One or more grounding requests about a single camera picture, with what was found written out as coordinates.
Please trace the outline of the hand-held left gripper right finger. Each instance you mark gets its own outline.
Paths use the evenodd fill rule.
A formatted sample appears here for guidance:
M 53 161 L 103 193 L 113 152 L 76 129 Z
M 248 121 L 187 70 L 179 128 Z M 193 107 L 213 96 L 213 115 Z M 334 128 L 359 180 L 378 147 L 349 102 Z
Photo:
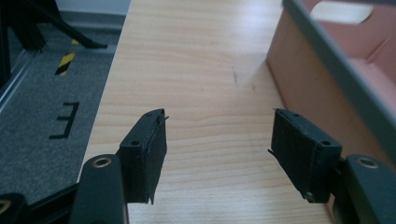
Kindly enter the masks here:
M 304 199 L 329 201 L 331 170 L 342 152 L 336 140 L 302 115 L 276 108 L 269 152 Z

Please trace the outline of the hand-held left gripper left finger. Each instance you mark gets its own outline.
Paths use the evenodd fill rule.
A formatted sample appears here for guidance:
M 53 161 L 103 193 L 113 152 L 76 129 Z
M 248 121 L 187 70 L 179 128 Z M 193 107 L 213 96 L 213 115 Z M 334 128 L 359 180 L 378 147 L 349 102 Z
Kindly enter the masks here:
M 127 203 L 154 203 L 167 153 L 163 108 L 144 114 L 120 143 L 124 196 Z

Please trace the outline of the brown cardboard box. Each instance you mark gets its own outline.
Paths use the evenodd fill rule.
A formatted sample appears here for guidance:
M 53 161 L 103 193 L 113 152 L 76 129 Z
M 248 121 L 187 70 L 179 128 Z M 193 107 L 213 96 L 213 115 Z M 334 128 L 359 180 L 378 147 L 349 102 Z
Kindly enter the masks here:
M 282 0 L 267 64 L 285 107 L 396 170 L 396 0 Z

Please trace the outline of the black floor tape mark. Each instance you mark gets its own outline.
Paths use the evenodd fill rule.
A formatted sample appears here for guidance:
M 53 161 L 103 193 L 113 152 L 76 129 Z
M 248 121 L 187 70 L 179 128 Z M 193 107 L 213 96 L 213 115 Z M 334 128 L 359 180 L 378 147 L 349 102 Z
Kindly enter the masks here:
M 50 135 L 49 139 L 67 139 L 69 137 L 78 112 L 79 102 L 63 102 L 63 106 L 70 107 L 70 113 L 67 116 L 57 117 L 58 121 L 65 122 L 64 131 L 62 133 Z

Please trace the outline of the yellow black striped floor tape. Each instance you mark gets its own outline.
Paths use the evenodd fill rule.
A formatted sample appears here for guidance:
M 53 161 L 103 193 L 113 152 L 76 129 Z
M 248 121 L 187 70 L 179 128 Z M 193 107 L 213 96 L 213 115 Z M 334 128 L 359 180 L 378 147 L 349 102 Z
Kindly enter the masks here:
M 67 73 L 67 70 L 75 58 L 76 52 L 73 49 L 67 51 L 62 57 L 57 70 L 55 71 L 56 76 L 64 76 Z

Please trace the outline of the black metal stand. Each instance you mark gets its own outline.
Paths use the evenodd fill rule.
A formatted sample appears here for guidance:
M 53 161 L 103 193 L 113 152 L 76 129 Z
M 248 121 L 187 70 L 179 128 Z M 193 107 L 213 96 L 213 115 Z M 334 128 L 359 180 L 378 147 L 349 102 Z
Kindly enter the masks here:
M 38 24 L 52 24 L 62 33 L 88 49 L 105 49 L 66 23 L 55 0 L 0 0 L 0 89 L 11 80 L 8 28 L 11 28 L 24 49 L 42 50 L 46 45 Z

